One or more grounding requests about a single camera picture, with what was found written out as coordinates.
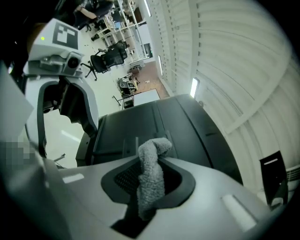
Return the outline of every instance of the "camera lens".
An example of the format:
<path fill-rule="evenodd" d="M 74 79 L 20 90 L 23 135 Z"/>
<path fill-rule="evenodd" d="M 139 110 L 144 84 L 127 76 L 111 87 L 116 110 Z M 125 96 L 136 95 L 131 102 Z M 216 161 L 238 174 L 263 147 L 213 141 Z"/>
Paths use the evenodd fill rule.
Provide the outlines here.
<path fill-rule="evenodd" d="M 67 62 L 67 65 L 69 68 L 75 68 L 78 66 L 78 59 L 77 58 L 70 58 L 69 61 Z"/>

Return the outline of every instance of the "black office chair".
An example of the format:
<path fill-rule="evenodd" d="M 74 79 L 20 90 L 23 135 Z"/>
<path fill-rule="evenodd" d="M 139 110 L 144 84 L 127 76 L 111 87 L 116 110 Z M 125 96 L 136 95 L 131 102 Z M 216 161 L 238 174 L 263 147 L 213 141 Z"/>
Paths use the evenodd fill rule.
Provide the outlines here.
<path fill-rule="evenodd" d="M 102 54 L 101 56 L 97 56 L 100 52 L 104 52 L 105 54 Z M 90 57 L 90 61 L 88 61 L 90 65 L 87 65 L 85 63 L 81 63 L 80 65 L 81 66 L 84 65 L 90 69 L 89 73 L 85 77 L 88 77 L 88 75 L 91 72 L 93 72 L 96 78 L 95 81 L 97 81 L 96 72 L 105 73 L 111 70 L 110 67 L 123 64 L 124 59 L 127 58 L 127 54 L 125 58 L 123 57 L 124 54 L 122 54 L 118 48 L 109 51 L 104 51 L 99 49 L 99 52 L 97 52 L 95 55 L 92 55 Z"/>

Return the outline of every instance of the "person's arm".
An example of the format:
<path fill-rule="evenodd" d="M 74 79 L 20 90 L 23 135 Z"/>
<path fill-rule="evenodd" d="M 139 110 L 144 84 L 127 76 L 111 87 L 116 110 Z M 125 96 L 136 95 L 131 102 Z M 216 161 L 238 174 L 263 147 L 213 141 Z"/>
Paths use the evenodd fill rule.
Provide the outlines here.
<path fill-rule="evenodd" d="M 97 18 L 97 16 L 94 13 L 86 10 L 84 7 L 78 6 L 76 10 L 82 12 L 83 15 L 87 16 L 90 19 Z"/>

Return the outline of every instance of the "towel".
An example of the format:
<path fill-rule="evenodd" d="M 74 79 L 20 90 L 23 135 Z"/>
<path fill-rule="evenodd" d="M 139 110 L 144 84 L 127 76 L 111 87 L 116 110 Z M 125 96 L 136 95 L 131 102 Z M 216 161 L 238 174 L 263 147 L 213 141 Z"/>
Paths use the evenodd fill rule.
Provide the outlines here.
<path fill-rule="evenodd" d="M 142 220 L 151 219 L 155 210 L 153 203 L 165 195 L 164 175 L 158 164 L 158 156 L 164 155 L 172 147 L 166 138 L 156 138 L 139 147 L 142 174 L 137 189 L 138 213 Z"/>

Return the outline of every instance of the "air vent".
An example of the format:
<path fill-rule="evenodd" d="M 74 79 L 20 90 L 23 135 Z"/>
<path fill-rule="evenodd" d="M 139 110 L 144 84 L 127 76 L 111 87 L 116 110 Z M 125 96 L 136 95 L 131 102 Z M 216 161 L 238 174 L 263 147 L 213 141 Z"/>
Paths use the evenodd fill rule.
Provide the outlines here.
<path fill-rule="evenodd" d="M 300 165 L 287 169 L 286 175 L 288 182 L 300 179 Z"/>

